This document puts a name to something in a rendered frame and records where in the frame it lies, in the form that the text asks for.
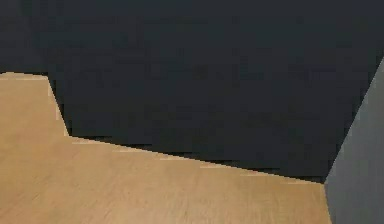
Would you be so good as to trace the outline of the black cupboard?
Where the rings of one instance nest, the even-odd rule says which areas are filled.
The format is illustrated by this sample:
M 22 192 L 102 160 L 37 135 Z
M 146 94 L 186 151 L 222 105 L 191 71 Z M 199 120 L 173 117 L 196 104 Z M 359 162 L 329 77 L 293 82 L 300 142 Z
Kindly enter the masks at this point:
M 25 0 L 76 137 L 321 182 L 384 0 Z

